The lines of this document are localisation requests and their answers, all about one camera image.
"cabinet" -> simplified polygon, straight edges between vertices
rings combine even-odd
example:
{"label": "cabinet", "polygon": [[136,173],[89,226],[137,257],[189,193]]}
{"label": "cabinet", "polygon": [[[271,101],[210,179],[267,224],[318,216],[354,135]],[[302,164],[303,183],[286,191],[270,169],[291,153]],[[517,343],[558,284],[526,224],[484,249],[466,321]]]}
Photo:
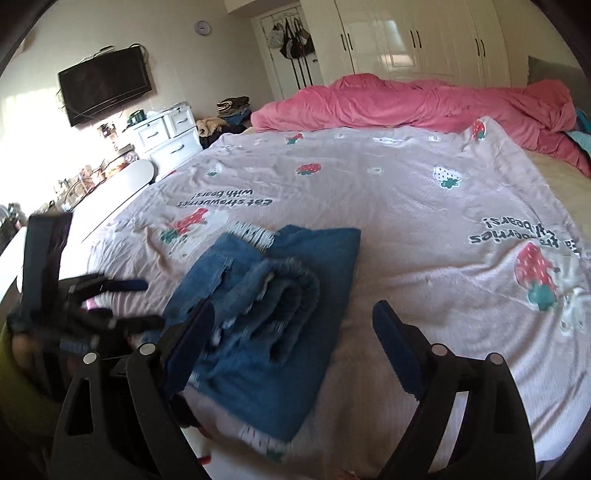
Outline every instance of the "cabinet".
{"label": "cabinet", "polygon": [[467,0],[481,47],[480,62],[487,87],[511,85],[509,61],[501,23],[492,0]]}
{"label": "cabinet", "polygon": [[203,150],[191,108],[178,103],[126,131],[135,150],[156,167],[155,181]]}
{"label": "cabinet", "polygon": [[492,0],[303,0],[302,7],[326,83],[373,73],[470,87],[510,85]]}
{"label": "cabinet", "polygon": [[334,0],[300,0],[325,85],[355,73]]}

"bag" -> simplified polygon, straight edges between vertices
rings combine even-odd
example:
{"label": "bag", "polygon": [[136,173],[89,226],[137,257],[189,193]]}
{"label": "bag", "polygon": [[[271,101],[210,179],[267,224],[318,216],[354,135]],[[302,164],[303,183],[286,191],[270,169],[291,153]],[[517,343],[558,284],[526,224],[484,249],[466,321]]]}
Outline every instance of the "bag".
{"label": "bag", "polygon": [[285,38],[280,52],[288,60],[298,59],[304,54],[298,37],[291,31],[287,19],[285,19]]}
{"label": "bag", "polygon": [[299,18],[294,19],[294,25],[297,29],[296,35],[300,39],[300,44],[303,48],[304,55],[310,55],[315,52],[314,42],[312,42],[312,35],[302,26]]}
{"label": "bag", "polygon": [[284,38],[285,31],[283,30],[283,25],[275,24],[269,35],[269,48],[281,48],[283,46]]}

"pink comforter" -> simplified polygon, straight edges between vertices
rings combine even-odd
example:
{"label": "pink comforter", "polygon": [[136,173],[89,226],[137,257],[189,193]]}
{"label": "pink comforter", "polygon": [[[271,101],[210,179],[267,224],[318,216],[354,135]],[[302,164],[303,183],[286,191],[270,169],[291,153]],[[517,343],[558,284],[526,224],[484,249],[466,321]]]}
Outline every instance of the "pink comforter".
{"label": "pink comforter", "polygon": [[350,75],[269,103],[252,114],[252,124],[259,132],[412,125],[460,133],[483,116],[495,119],[522,148],[564,160],[591,177],[586,155],[563,133],[574,129],[576,113],[568,88],[557,80],[525,89],[471,89],[439,80]]}

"television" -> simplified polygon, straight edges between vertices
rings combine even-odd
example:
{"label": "television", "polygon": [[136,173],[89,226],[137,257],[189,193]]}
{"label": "television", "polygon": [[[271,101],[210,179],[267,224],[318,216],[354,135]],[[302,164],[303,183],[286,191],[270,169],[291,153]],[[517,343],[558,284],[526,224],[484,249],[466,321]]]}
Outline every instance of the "television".
{"label": "television", "polygon": [[152,89],[139,46],[98,55],[58,77],[71,126],[89,122]]}

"metal bolt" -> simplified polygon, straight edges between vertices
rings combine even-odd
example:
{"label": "metal bolt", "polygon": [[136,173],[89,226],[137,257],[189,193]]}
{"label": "metal bolt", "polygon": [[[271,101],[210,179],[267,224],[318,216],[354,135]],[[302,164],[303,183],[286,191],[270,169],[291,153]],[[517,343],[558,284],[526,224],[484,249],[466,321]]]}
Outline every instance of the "metal bolt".
{"label": "metal bolt", "polygon": [[431,347],[431,351],[437,356],[446,356],[447,355],[447,348],[445,345],[440,343],[436,343]]}
{"label": "metal bolt", "polygon": [[84,358],[82,359],[82,361],[86,364],[86,365],[90,365],[91,363],[93,363],[96,360],[96,353],[94,352],[90,352],[87,353]]}
{"label": "metal bolt", "polygon": [[156,346],[153,343],[145,343],[139,347],[139,352],[142,355],[152,355],[156,351]]}
{"label": "metal bolt", "polygon": [[491,362],[493,362],[495,365],[502,365],[505,362],[505,359],[498,353],[492,353]]}

